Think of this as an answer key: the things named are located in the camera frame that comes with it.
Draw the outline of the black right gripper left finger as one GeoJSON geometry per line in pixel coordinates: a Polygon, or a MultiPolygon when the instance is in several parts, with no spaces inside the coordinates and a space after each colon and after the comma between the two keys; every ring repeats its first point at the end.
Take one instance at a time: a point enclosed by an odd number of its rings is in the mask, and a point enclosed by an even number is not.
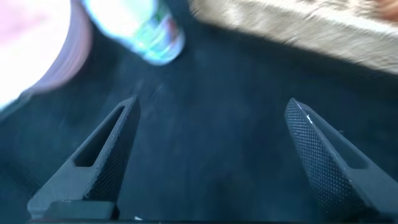
{"type": "Polygon", "coordinates": [[[141,108],[133,96],[119,104],[27,203],[32,218],[65,200],[116,202],[134,144],[141,108]]]}

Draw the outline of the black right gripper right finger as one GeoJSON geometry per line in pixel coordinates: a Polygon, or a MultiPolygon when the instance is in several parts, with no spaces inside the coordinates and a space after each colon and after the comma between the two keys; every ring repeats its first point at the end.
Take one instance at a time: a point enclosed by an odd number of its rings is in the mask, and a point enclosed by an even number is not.
{"type": "Polygon", "coordinates": [[[285,122],[324,220],[397,222],[397,182],[309,106],[292,98],[285,122]]]}

